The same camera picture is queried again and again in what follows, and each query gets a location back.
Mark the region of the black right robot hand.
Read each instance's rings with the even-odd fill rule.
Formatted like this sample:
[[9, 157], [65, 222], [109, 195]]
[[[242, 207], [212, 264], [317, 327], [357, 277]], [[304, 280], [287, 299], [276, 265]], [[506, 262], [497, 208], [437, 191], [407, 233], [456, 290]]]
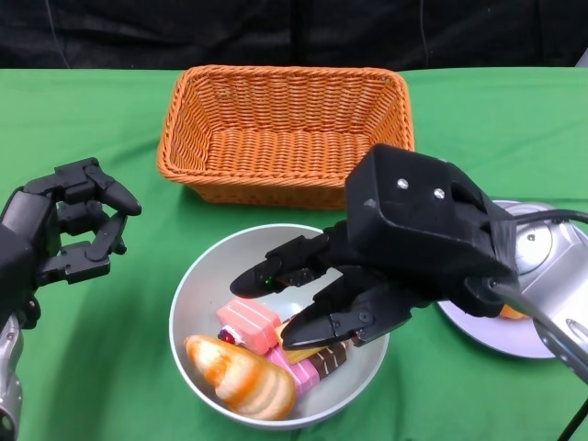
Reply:
[[414, 308], [450, 300], [477, 317], [495, 317], [503, 301], [493, 277], [465, 277], [404, 272], [356, 253], [343, 221], [313, 238], [300, 235], [268, 251], [262, 262], [230, 285], [232, 294], [257, 299], [300, 288], [329, 269], [340, 277], [317, 292], [282, 333], [287, 350], [327, 346], [344, 340], [362, 346], [402, 326]]

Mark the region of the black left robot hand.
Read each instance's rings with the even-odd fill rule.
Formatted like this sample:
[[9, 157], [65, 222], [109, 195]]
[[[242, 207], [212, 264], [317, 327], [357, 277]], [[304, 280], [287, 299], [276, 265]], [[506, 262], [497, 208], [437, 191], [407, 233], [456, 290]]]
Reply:
[[141, 204], [99, 161], [57, 166], [15, 190], [1, 214], [1, 285], [18, 294], [106, 275], [124, 254], [129, 216]]

